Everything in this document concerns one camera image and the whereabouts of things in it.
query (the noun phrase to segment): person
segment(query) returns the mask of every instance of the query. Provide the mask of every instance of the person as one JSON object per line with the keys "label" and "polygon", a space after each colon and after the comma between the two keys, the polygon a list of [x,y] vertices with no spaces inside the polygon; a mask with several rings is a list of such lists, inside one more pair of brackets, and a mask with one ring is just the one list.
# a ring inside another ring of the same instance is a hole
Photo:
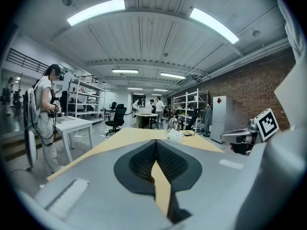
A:
{"label": "person", "polygon": [[54,93],[54,90],[52,89],[52,90],[50,90],[50,93],[51,93],[51,104],[53,104],[53,102],[56,100],[56,94],[58,93],[59,91],[56,91],[55,93]]}
{"label": "person", "polygon": [[13,78],[10,77],[8,82],[5,85],[5,92],[4,92],[4,103],[5,103],[5,115],[9,116],[10,109],[11,109],[11,94],[13,93]]}
{"label": "person", "polygon": [[51,117],[51,111],[57,112],[58,107],[50,104],[52,99],[50,92],[51,82],[59,79],[60,72],[59,65],[53,64],[48,67],[44,76],[36,83],[37,87],[34,91],[36,108],[39,110],[38,121],[35,127],[40,134],[48,175],[61,169],[57,161],[56,145],[53,143],[54,125],[53,118]]}
{"label": "person", "polygon": [[161,121],[161,129],[163,129],[163,112],[164,112],[164,104],[161,101],[160,96],[157,96],[156,102],[155,102],[155,113],[158,114],[157,117],[157,129],[160,129],[160,121]]}
{"label": "person", "polygon": [[[141,107],[143,107],[142,98],[140,97],[135,103],[133,103],[132,107],[136,110],[136,112],[138,112],[138,110]],[[141,117],[140,116],[136,116],[135,127],[136,128],[140,128],[140,126],[141,126]]]}
{"label": "person", "polygon": [[[148,102],[146,102],[146,104],[145,104],[145,108],[151,108],[151,109],[152,109],[152,113],[153,113],[153,111],[154,111],[153,103],[154,103],[154,100],[151,99],[151,100],[149,100]],[[146,126],[146,127],[149,126],[149,119],[150,119],[150,117],[145,117],[145,126]]]}

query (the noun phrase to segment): white shelving unit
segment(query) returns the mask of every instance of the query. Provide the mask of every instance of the white shelving unit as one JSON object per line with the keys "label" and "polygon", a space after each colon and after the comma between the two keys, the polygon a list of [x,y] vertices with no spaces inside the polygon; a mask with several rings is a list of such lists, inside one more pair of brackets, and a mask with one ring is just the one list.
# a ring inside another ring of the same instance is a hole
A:
{"label": "white shelving unit", "polygon": [[[199,104],[200,103],[204,103],[205,105],[207,105],[207,103],[208,103],[208,94],[209,94],[208,91],[202,92],[202,91],[199,91],[197,89],[195,92],[192,92],[192,93],[186,92],[185,95],[174,97],[174,109],[175,110],[185,111],[185,115],[178,115],[179,117],[184,118],[184,128],[186,128],[186,126],[189,124],[189,120],[192,118],[191,116],[188,116],[188,111],[193,111],[194,110],[194,109],[189,108],[189,104],[190,103],[196,103],[196,108],[199,108]],[[206,95],[205,100],[203,100],[201,98],[201,96],[204,96],[204,95]],[[195,100],[194,101],[189,101],[188,100],[189,96],[195,96],[194,97]],[[184,104],[185,108],[178,107],[178,105],[180,105],[180,104]],[[204,110],[200,110],[200,111],[201,111],[201,114],[196,119],[196,121],[194,123],[193,129],[195,131],[204,130],[203,127],[201,127],[201,123],[202,123],[203,118],[204,118],[204,113],[203,113]]]}
{"label": "white shelving unit", "polygon": [[[75,90],[77,91],[71,91],[72,87],[71,84],[75,84],[77,85],[77,87],[75,87]],[[75,103],[67,103],[67,110],[68,110],[68,105],[75,105],[75,111],[74,112],[69,112],[70,115],[74,115],[75,117],[77,117],[77,115],[92,115],[95,114],[95,118],[92,117],[85,117],[84,119],[87,120],[91,120],[94,123],[96,122],[100,122],[104,120],[104,109],[103,111],[99,110],[99,101],[101,100],[101,98],[103,98],[103,106],[105,106],[105,96],[106,96],[106,90],[99,88],[93,84],[81,81],[81,77],[79,77],[79,79],[75,79],[75,80],[71,80],[71,84],[69,86],[69,96],[67,99],[69,99],[70,95],[74,95],[75,96]],[[80,89],[80,86],[91,89],[96,91],[96,94],[90,94],[90,93],[85,93],[85,92],[80,92],[78,91]],[[86,99],[88,99],[88,97],[92,97],[92,98],[96,98],[96,103],[95,104],[91,104],[91,103],[77,103],[78,101],[78,95],[80,96],[86,96]],[[83,111],[83,112],[78,112],[78,106],[79,105],[85,105],[85,106],[92,106],[94,108],[94,111]]]}

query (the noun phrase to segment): light wood tabletop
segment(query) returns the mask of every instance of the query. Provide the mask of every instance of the light wood tabletop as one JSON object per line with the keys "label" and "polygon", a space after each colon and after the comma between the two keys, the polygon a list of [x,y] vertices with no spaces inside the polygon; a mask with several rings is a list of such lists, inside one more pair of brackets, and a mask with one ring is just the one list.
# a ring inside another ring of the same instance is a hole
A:
{"label": "light wood tabletop", "polygon": [[[121,131],[115,133],[110,138],[103,141],[98,146],[91,149],[84,155],[80,156],[70,164],[66,165],[63,169],[54,173],[47,179],[48,181],[52,180],[53,178],[57,177],[58,175],[60,175],[70,167],[74,166],[81,160],[91,155],[151,139],[167,139],[166,130],[138,129],[138,128],[125,127]],[[215,145],[206,141],[197,134],[190,137],[183,137],[182,144],[203,150],[223,152],[222,150],[218,149]],[[157,162],[153,166],[152,177],[155,179],[154,185],[156,190],[156,204],[166,215],[170,198],[170,184],[165,178],[164,174],[162,173]]]}

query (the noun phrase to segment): red brick wall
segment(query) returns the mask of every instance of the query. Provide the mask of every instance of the red brick wall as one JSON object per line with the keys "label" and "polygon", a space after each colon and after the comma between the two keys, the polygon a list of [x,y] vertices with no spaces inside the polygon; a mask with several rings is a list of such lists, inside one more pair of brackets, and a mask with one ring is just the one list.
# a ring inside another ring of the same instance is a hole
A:
{"label": "red brick wall", "polygon": [[277,100],[274,90],[283,81],[295,64],[292,49],[286,49],[261,60],[216,77],[185,92],[209,90],[212,97],[227,95],[234,100],[235,126],[246,127],[249,118],[257,116],[266,108],[271,108],[280,129],[288,129],[289,122]]}

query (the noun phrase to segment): wooden table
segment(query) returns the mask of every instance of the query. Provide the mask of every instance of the wooden table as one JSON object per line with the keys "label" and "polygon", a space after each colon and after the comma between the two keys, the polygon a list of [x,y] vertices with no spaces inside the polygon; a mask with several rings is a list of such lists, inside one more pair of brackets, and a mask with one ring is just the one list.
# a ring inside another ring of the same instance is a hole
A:
{"label": "wooden table", "polygon": [[[158,114],[155,113],[150,113],[150,114],[140,114],[140,113],[135,113],[136,116],[141,117],[141,128],[145,128],[145,122],[143,117],[157,117]],[[150,120],[150,129],[153,129],[153,119],[151,118]]]}
{"label": "wooden table", "polygon": [[72,138],[71,138],[71,133],[87,128],[88,129],[88,138],[90,141],[90,146],[93,148],[93,141],[92,141],[92,121],[85,120],[85,119],[80,119],[76,117],[69,117],[74,119],[74,122],[67,123],[67,124],[61,124],[59,122],[56,123],[56,130],[61,134],[64,147],[66,149],[69,161],[72,162],[72,156],[71,156],[71,151],[69,149],[68,141],[67,141],[67,135],[69,135],[69,139],[71,141],[71,146],[73,147],[72,144]]}
{"label": "wooden table", "polygon": [[[151,139],[166,139],[166,130],[152,130],[152,129],[138,129],[138,128],[128,128],[125,127],[121,129],[119,132],[112,135],[110,138],[105,140],[104,142],[100,143],[98,146],[93,148],[92,150],[88,151],[86,154],[80,156],[63,169],[59,170],[58,172],[54,173],[47,179],[50,181],[53,178],[57,177],[70,167],[74,166],[81,160],[89,157],[91,155],[120,148],[126,146],[128,144],[137,143],[140,141],[146,141]],[[218,149],[212,143],[206,141],[204,138],[200,137],[199,135],[195,134],[194,136],[190,137],[183,137],[182,144],[203,149],[209,151],[216,151],[216,152],[223,152],[222,150]],[[168,183],[167,179],[165,178],[164,174],[162,173],[159,165],[154,163],[152,169],[152,177],[155,179],[155,192],[156,192],[156,204],[162,210],[162,212],[166,215],[169,198],[170,198],[170,184]]]}

